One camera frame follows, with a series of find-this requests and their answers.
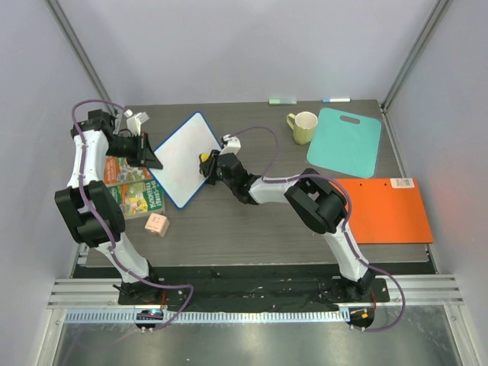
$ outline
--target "book cover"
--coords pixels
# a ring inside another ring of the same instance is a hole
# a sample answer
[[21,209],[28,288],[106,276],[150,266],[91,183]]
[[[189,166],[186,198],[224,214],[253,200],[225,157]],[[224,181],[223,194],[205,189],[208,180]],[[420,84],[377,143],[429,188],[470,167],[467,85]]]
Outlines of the book cover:
[[164,212],[164,193],[154,179],[116,185],[108,189],[126,220]]
[[107,187],[146,179],[151,179],[151,174],[146,168],[130,166],[125,158],[107,157],[104,174],[104,183]]

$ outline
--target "yellow mug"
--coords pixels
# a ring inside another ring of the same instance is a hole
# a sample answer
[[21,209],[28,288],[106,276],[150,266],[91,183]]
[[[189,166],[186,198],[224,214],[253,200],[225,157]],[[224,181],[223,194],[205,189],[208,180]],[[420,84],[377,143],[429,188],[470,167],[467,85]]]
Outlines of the yellow mug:
[[312,112],[300,112],[296,116],[293,113],[287,115],[288,126],[293,130],[293,140],[299,145],[312,141],[318,122],[317,116]]

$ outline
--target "cutting board handle hole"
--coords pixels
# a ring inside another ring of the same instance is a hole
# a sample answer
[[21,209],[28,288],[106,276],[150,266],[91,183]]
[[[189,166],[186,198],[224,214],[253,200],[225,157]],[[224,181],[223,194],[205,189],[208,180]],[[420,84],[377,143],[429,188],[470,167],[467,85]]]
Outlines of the cutting board handle hole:
[[350,124],[360,124],[361,121],[358,118],[353,118],[349,116],[341,116],[339,117],[340,120],[343,120],[344,122],[348,122]]

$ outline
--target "metal floor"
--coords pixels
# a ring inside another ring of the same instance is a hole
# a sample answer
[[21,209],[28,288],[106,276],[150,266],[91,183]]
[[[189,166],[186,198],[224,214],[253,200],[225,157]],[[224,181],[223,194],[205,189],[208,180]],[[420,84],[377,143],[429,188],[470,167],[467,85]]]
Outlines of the metal floor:
[[[391,323],[399,311],[378,308],[374,326]],[[462,365],[443,306],[408,307],[396,327],[380,333],[345,323],[175,325],[143,335],[134,329],[65,324],[54,365]]]

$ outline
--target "wood grain surface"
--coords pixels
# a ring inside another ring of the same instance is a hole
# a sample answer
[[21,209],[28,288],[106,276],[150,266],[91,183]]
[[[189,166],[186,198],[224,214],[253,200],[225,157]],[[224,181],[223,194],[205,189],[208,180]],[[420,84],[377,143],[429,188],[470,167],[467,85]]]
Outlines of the wood grain surface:
[[[206,117],[217,136],[235,133],[251,126],[272,128],[279,139],[279,156],[268,173],[270,177],[295,175],[311,165],[308,146],[297,145],[286,124],[288,113],[331,107],[374,117],[383,123],[377,101],[324,104],[319,101],[296,105],[270,106],[267,103],[181,104],[137,106],[150,120],[143,125],[152,147],[157,147],[195,111]],[[273,136],[253,130],[239,136],[239,159],[254,174],[261,174],[275,155]],[[346,177],[314,167],[333,178]],[[382,129],[375,177],[400,177],[387,131]],[[153,266],[165,265],[239,265],[278,263],[336,263],[321,235],[312,233],[290,206],[283,204],[244,205],[224,184],[204,186],[188,206],[177,209],[165,199],[170,225],[164,238],[144,230],[146,218],[127,221],[127,236],[137,251]],[[362,245],[370,262],[425,262],[425,246],[419,244]],[[109,266],[99,252],[91,250],[87,266]]]

